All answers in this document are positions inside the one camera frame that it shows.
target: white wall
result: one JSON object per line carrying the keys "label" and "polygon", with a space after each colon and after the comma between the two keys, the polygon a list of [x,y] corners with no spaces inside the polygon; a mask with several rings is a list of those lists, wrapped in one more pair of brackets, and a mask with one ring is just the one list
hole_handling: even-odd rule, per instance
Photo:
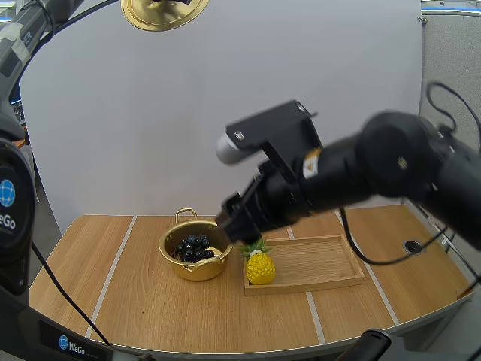
{"label": "white wall", "polygon": [[147,33],[117,4],[58,34],[20,86],[60,229],[81,214],[217,213],[262,158],[222,165],[226,123],[289,99],[319,112],[324,143],[382,109],[416,113],[418,15],[418,0],[210,0]]}

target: cable hole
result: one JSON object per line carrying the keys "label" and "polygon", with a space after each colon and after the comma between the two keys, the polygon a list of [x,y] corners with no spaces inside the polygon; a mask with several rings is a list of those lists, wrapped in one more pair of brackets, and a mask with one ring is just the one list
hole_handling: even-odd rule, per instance
{"label": "cable hole", "polygon": [[422,251],[422,245],[416,241],[406,241],[403,243],[403,248],[408,254],[420,253]]}

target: wooden tabletop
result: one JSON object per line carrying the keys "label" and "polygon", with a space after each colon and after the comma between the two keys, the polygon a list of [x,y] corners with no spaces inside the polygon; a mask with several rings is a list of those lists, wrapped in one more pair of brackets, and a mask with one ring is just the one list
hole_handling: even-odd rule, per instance
{"label": "wooden tabletop", "polygon": [[[430,234],[402,205],[348,211],[352,234],[373,259],[406,254],[403,241]],[[388,267],[367,267],[362,284],[275,296],[245,296],[237,249],[226,270],[205,282],[179,278],[158,242],[173,217],[82,216],[48,259],[65,290],[110,342],[151,350],[243,353],[339,341],[422,317],[456,301],[467,281],[443,249]],[[336,214],[302,220],[266,238],[342,234]],[[42,269],[30,305],[98,339]]]}

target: brass saucepan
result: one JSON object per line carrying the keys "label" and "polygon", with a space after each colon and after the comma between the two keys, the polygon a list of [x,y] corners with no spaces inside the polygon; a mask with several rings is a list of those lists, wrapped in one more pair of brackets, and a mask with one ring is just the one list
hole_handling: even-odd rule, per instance
{"label": "brass saucepan", "polygon": [[[179,222],[179,214],[186,211],[191,212],[195,219]],[[171,254],[188,235],[206,235],[210,242],[208,249],[213,250],[215,256],[197,263],[182,262],[173,258]],[[160,238],[159,249],[179,276],[191,281],[205,281],[216,277],[224,270],[232,245],[227,237],[218,232],[217,224],[213,220],[199,220],[192,208],[182,208],[175,214],[175,226],[168,229]]]}

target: pineapple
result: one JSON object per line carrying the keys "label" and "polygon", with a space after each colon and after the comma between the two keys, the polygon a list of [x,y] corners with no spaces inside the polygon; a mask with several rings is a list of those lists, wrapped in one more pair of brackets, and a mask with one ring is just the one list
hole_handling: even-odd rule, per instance
{"label": "pineapple", "polygon": [[271,250],[265,248],[265,241],[259,240],[254,244],[244,244],[241,250],[247,261],[247,278],[251,284],[269,284],[276,276],[276,269],[272,258],[266,253]]}

